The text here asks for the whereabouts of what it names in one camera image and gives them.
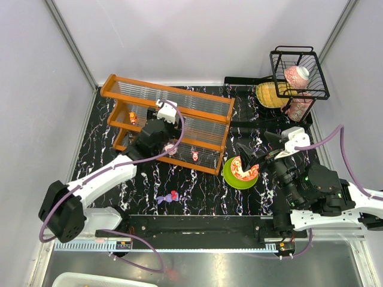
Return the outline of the pink hat girl toy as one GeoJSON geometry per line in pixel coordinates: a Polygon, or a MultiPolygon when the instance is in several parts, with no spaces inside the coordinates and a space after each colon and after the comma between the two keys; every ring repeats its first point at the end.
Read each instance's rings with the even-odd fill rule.
{"type": "Polygon", "coordinates": [[[168,156],[173,156],[177,153],[177,147],[170,143],[170,144],[167,144],[165,147],[164,147],[164,150],[165,152],[167,153],[168,156]]]}

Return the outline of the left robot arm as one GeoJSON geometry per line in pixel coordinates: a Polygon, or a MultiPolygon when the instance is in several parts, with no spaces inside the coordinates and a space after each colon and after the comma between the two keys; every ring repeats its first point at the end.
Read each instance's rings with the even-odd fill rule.
{"type": "Polygon", "coordinates": [[[183,139],[185,120],[177,104],[158,100],[156,105],[159,109],[148,109],[145,126],[113,161],[76,181],[50,184],[38,213],[42,221],[41,242],[49,241],[44,237],[45,230],[50,230],[54,239],[68,243],[81,233],[97,230],[112,233],[121,225],[123,216],[117,209],[89,206],[110,189],[133,179],[144,163],[168,155],[183,139]],[[177,142],[165,150],[173,139],[177,142]]]}

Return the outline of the yellow bear toy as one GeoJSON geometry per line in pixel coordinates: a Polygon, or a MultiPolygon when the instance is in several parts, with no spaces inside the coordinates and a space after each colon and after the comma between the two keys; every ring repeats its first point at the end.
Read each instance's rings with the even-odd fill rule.
{"type": "Polygon", "coordinates": [[[138,118],[134,112],[129,112],[129,121],[132,125],[135,125],[138,121],[138,118]]]}

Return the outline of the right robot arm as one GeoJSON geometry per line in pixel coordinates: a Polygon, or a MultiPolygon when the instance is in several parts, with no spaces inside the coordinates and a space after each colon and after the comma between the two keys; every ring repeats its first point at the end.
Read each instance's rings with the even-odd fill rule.
{"type": "Polygon", "coordinates": [[[382,230],[382,192],[365,190],[355,179],[348,182],[319,163],[305,166],[301,153],[321,144],[310,143],[302,127],[281,134],[265,132],[268,152],[256,152],[241,143],[236,149],[240,170],[266,169],[277,186],[272,206],[272,229],[280,236],[318,227],[360,227],[382,230]]]}

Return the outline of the purple donkey toy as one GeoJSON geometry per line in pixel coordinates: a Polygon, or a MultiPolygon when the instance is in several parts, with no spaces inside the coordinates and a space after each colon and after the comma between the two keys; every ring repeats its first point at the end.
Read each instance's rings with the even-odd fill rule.
{"type": "Polygon", "coordinates": [[[165,196],[158,196],[156,198],[157,204],[161,204],[162,202],[171,203],[173,201],[179,201],[180,197],[177,191],[172,190],[169,194],[165,196]]]}

